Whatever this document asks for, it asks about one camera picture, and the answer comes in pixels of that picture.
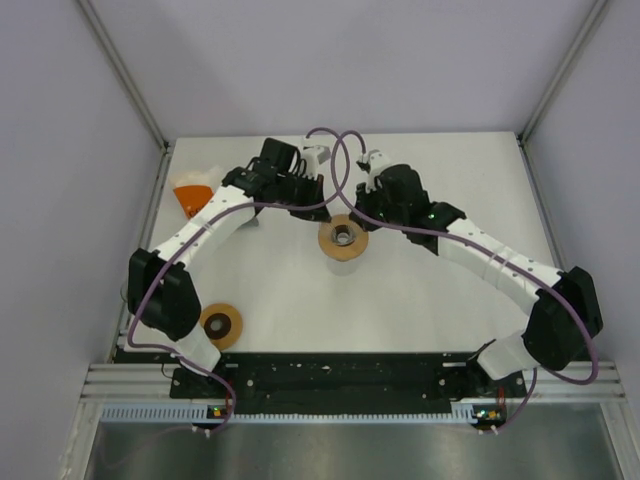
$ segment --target roll of tape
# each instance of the roll of tape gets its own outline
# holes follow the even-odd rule
[[[242,316],[228,303],[214,303],[202,310],[200,325],[211,343],[222,351],[231,347],[242,333]]]
[[[369,244],[369,234],[349,220],[348,215],[335,215],[320,225],[318,244],[328,257],[327,265],[335,275],[349,275],[358,266]]]

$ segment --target metal frame edge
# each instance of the metal frame edge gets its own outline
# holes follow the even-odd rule
[[[133,78],[129,73],[129,69],[113,44],[113,41],[111,40],[104,23],[100,19],[100,15],[98,14],[93,2],[91,0],[74,0],[74,3],[78,7],[80,14],[84,18],[89,30],[96,40],[98,47],[102,50],[109,67],[111,67],[113,74],[116,76],[118,83],[120,83],[120,86],[131,101],[131,104],[142,120],[142,123],[149,131],[149,134],[156,145],[158,145],[158,148],[165,149],[167,146],[166,137],[160,130],[158,122],[154,118],[149,106],[144,100],[144,97],[140,93],[140,89],[133,81]]]
[[[526,143],[531,138],[543,117],[555,101],[558,93],[571,75],[578,59],[584,52],[589,41],[593,38],[593,35],[602,23],[602,20],[605,18],[610,4],[611,0],[595,0],[593,2],[591,10],[589,10],[582,26],[571,42],[569,49],[564,54],[558,68],[556,68],[555,74],[547,84],[542,97],[533,110],[531,117],[525,124],[522,133],[519,135],[523,142]]]

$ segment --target purple cable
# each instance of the purple cable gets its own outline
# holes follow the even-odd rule
[[[520,414],[524,411],[524,407],[527,406],[527,403],[529,403],[529,400],[531,400],[531,397],[533,396],[533,390],[536,388],[536,383],[538,383],[538,369],[534,368],[532,370],[531,385],[529,385],[527,394],[522,399],[522,402],[520,402],[520,405],[518,405],[518,408],[516,408],[516,411],[507,418],[507,421],[496,428],[495,433],[502,433],[505,428],[511,425],[515,421],[515,419],[520,416]]]
[[[342,140],[344,139],[344,135],[345,134],[342,134],[340,137],[338,137],[338,140],[336,141],[336,144],[334,145],[333,150],[331,151],[331,179],[333,180],[333,184],[336,186],[336,188],[338,187],[338,178],[337,178],[337,174],[336,174],[336,155],[338,154],[338,147],[341,144],[344,144],[342,142]],[[347,165],[348,165],[350,163],[349,153],[347,152],[346,148],[344,150],[345,150],[345,161],[347,162]],[[565,382],[573,383],[575,385],[589,385],[590,383],[593,383],[593,381],[596,378],[598,378],[598,370],[599,370],[599,368],[598,368],[598,354],[596,353],[595,345],[593,344],[593,341],[591,340],[591,336],[589,335],[589,332],[587,331],[587,328],[584,326],[584,323],[583,323],[582,319],[580,318],[578,313],[575,311],[575,309],[571,306],[571,304],[562,295],[560,295],[558,292],[556,292],[553,288],[551,288],[548,285],[546,285],[544,282],[542,282],[535,275],[531,275],[526,270],[523,270],[522,268],[518,267],[517,265],[514,265],[511,262],[507,261],[507,259],[502,258],[500,255],[496,255],[494,252],[492,252],[488,248],[485,248],[482,245],[479,245],[478,243],[475,243],[475,242],[473,242],[473,241],[471,241],[471,240],[469,240],[467,238],[462,238],[462,237],[459,237],[458,235],[452,235],[452,234],[446,233],[446,232],[439,232],[439,231],[436,231],[436,230],[429,230],[429,229],[426,229],[426,228],[415,228],[415,227],[405,227],[405,226],[402,226],[402,225],[393,225],[391,223],[381,222],[380,220],[377,220],[375,218],[371,218],[368,215],[366,215],[363,212],[361,212],[358,209],[356,209],[356,207],[349,202],[349,199],[342,193],[341,190],[338,189],[336,191],[336,193],[338,194],[340,199],[344,202],[344,204],[353,213],[358,215],[360,218],[366,220],[367,222],[372,223],[373,225],[377,225],[379,227],[384,227],[384,228],[389,228],[391,230],[399,230],[401,232],[417,233],[417,234],[420,234],[420,235],[432,235],[432,236],[435,236],[435,237],[442,237],[442,238],[447,238],[449,240],[454,240],[456,242],[460,242],[460,243],[462,243],[464,245],[467,245],[467,246],[475,248],[476,250],[478,250],[479,252],[483,253],[484,255],[486,255],[489,258],[496,259],[497,261],[502,263],[504,266],[506,266],[510,270],[512,270],[512,271],[514,271],[516,273],[519,273],[520,275],[522,275],[527,280],[533,282],[538,287],[540,287],[543,290],[547,291],[553,298],[555,298],[560,303],[560,305],[562,305],[562,307],[567,312],[569,312],[569,315],[571,316],[571,319],[575,322],[576,326],[578,327],[578,330],[580,330],[580,333],[582,334],[582,338],[584,339],[585,345],[587,346],[587,351],[589,352],[589,357],[591,359],[591,374],[586,379],[575,379],[575,378],[567,377],[567,376],[565,376],[565,375],[563,375],[561,373],[554,372],[552,370],[547,370],[547,371],[551,375],[553,375],[553,376],[555,376],[555,377],[557,377],[557,378],[559,378],[561,380],[564,380]]]
[[[342,136],[340,136],[340,135],[338,135],[337,132],[335,132],[335,131],[333,131],[333,130],[331,130],[329,128],[319,127],[319,128],[315,128],[315,129],[311,130],[309,133],[307,133],[306,136],[309,137],[312,134],[314,134],[315,132],[319,132],[319,131],[330,133],[331,135],[333,135],[337,139],[339,139],[339,142],[342,144],[343,149],[345,151],[345,158],[347,160],[349,159],[349,156],[348,156],[347,147],[344,144],[344,140],[343,140],[344,137],[346,137],[347,135],[355,135],[358,138],[358,140],[360,141],[360,144],[362,146],[362,153],[365,153],[365,151],[366,151],[366,146],[365,146],[364,139],[356,131],[350,130],[350,131],[347,131],[347,132],[343,133]],[[346,185],[347,180],[349,178],[350,169],[351,169],[351,166],[350,166],[349,162],[347,162],[346,169],[345,169],[345,174],[344,174],[344,179],[342,180],[342,184],[338,185],[338,183],[336,182],[336,186],[337,186],[337,188],[339,190],[342,190],[344,188],[344,186]],[[323,202],[317,203],[315,205],[304,206],[304,207],[293,206],[293,205],[282,205],[282,204],[278,204],[278,203],[249,202],[249,203],[244,203],[242,205],[235,205],[233,207],[230,207],[227,210],[225,210],[223,212],[220,212],[218,215],[213,217],[202,228],[200,228],[189,240],[187,240],[184,243],[184,245],[182,245],[176,251],[176,253],[174,253],[173,256],[171,256],[171,258],[169,258],[165,262],[165,264],[162,266],[162,268],[160,269],[158,274],[155,276],[155,278],[151,282],[151,285],[149,286],[149,289],[145,293],[144,297],[142,297],[140,305],[138,306],[138,309],[136,310],[136,313],[135,313],[135,315],[133,317],[133,321],[131,322],[131,326],[129,327],[129,332],[127,334],[127,342],[129,343],[129,345],[131,345],[134,348],[156,348],[156,349],[160,349],[160,350],[164,350],[166,352],[169,352],[170,354],[179,356],[179,353],[175,349],[173,349],[171,347],[167,347],[166,345],[160,345],[160,344],[154,344],[154,343],[136,343],[133,340],[133,336],[134,336],[136,327],[138,326],[138,323],[140,322],[140,316],[142,315],[142,312],[144,312],[144,309],[146,308],[147,304],[149,303],[149,300],[151,299],[151,295],[153,295],[153,292],[158,287],[158,285],[160,284],[160,281],[162,280],[164,275],[167,273],[169,268],[171,268],[171,266],[174,264],[174,262],[178,258],[180,258],[180,256],[196,240],[198,240],[198,238],[200,238],[212,225],[214,225],[217,221],[219,221],[220,219],[226,217],[227,215],[229,215],[229,214],[231,214],[233,212],[237,212],[238,210],[242,210],[243,208],[251,208],[251,207],[254,207],[254,208],[255,207],[257,207],[257,208],[277,208],[277,209],[281,209],[281,210],[291,210],[291,211],[297,211],[297,212],[304,212],[304,211],[314,210],[316,208],[324,207],[325,205],[328,205],[329,203],[331,203],[333,200],[335,200],[339,196],[339,193],[342,193],[342,192],[341,191],[340,192],[336,191],[333,195],[331,195],[328,199],[324,200]],[[201,374],[203,374],[205,376],[211,377],[214,380],[216,380],[217,382],[221,383],[227,389],[229,394],[231,395],[231,399],[232,399],[231,410],[227,413],[227,415],[223,419],[222,423],[219,424],[214,429],[215,432],[218,432],[218,431],[222,430],[223,428],[225,428],[225,426],[227,425],[227,423],[229,422],[229,420],[233,416],[233,412],[235,411],[236,392],[233,390],[231,385],[229,385],[229,383],[227,383],[227,381],[225,379],[223,379],[222,377],[220,377],[219,375],[216,375],[213,372],[209,372],[209,371],[205,370],[204,368],[200,367],[199,365],[196,365],[195,363],[191,362],[190,360],[188,360],[186,358],[180,357],[180,361],[181,361],[181,363],[183,365],[186,365],[189,368],[191,368],[193,370],[196,370],[196,371],[200,372]]]

